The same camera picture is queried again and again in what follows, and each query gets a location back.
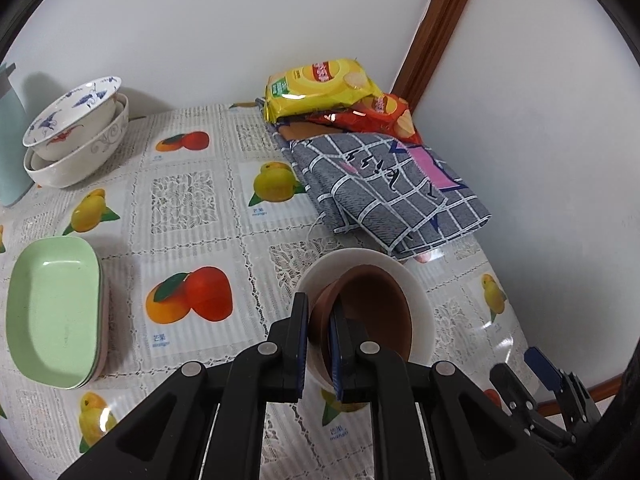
light blue bottle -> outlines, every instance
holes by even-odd
[[[24,171],[27,148],[22,137],[29,126],[22,103],[9,83],[15,63],[0,65],[0,204],[12,205],[22,198],[33,184]]]

metal screw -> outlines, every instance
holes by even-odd
[[[380,345],[375,341],[365,341],[360,345],[363,354],[377,354],[380,352]]]
[[[258,353],[262,355],[272,355],[278,351],[278,345],[276,343],[272,343],[271,341],[265,341],[264,343],[260,343],[258,345]]]
[[[450,361],[440,361],[436,364],[436,371],[440,375],[448,376],[456,373],[456,367]]]
[[[200,373],[200,370],[202,370],[202,365],[196,361],[189,361],[188,363],[183,364],[180,368],[180,371],[185,377],[196,376]]]

light green rectangular bowl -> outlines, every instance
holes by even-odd
[[[56,388],[91,375],[100,329],[100,267],[79,237],[36,240],[18,256],[9,281],[6,340],[18,370]]]

chip bag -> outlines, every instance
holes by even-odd
[[[353,59],[335,59],[272,75],[265,90],[264,119],[351,106],[382,92]]]
[[[422,144],[409,105],[393,94],[367,96],[347,110],[309,114],[306,120],[352,132],[387,134],[405,144]]]

plaid fabric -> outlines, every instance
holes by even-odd
[[[335,233],[364,229],[403,260],[482,227],[490,214],[426,146],[383,134],[342,133],[285,140],[268,124],[285,158]]]

